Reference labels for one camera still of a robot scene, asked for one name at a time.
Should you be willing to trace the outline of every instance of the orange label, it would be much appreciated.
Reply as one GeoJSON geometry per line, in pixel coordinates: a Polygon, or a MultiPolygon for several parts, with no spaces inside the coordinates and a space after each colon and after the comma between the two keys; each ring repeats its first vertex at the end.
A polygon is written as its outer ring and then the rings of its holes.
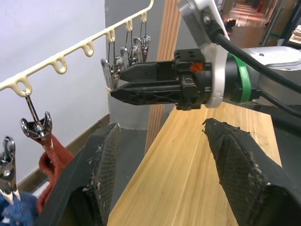
{"type": "Polygon", "coordinates": [[[203,70],[203,64],[202,63],[192,63],[190,65],[190,70],[193,72],[201,72],[203,70]]]}

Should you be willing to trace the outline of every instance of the white wall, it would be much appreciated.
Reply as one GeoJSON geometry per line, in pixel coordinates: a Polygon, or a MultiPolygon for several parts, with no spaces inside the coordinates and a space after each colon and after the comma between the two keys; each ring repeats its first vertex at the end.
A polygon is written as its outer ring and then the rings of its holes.
{"type": "MultiPolygon", "coordinates": [[[[105,28],[104,0],[0,1],[0,81],[105,28]]],[[[53,134],[63,145],[108,113],[100,59],[105,37],[93,42],[94,55],[82,49],[66,56],[66,74],[51,66],[31,75],[32,101],[40,118],[49,111],[53,134]]],[[[24,98],[0,92],[0,151],[5,135],[16,142],[17,182],[38,168],[43,148],[21,131],[21,118],[32,121],[24,98]]]]}

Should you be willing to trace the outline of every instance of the green band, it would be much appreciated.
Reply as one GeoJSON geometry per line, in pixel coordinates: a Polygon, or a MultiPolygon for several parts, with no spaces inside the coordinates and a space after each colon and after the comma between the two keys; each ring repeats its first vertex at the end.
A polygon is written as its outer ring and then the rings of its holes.
{"type": "Polygon", "coordinates": [[[245,62],[243,62],[241,59],[239,59],[238,57],[234,56],[233,54],[229,54],[231,56],[234,57],[236,64],[238,66],[238,72],[241,78],[241,84],[243,87],[243,93],[241,95],[241,99],[240,102],[244,103],[244,102],[248,102],[251,96],[251,81],[249,78],[249,73],[248,70],[246,68],[246,64],[245,62]]]}

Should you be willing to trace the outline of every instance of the wooden table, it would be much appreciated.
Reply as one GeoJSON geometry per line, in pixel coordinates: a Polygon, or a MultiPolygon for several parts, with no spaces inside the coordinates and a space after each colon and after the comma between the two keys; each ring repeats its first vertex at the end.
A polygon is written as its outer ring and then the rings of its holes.
{"type": "Polygon", "coordinates": [[[202,132],[206,118],[251,132],[281,164],[269,115],[225,103],[217,109],[174,109],[111,212],[108,226],[237,225],[202,132]]]}

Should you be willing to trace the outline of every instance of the blue cloth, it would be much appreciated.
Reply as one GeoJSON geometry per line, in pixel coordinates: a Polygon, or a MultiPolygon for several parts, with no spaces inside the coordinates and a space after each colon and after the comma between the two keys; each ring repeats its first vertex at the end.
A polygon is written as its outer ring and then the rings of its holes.
{"type": "Polygon", "coordinates": [[[0,226],[32,226],[38,217],[37,198],[29,193],[21,192],[21,201],[14,196],[14,205],[10,205],[0,195],[0,212],[2,219],[8,218],[8,223],[0,222],[0,226]]]}

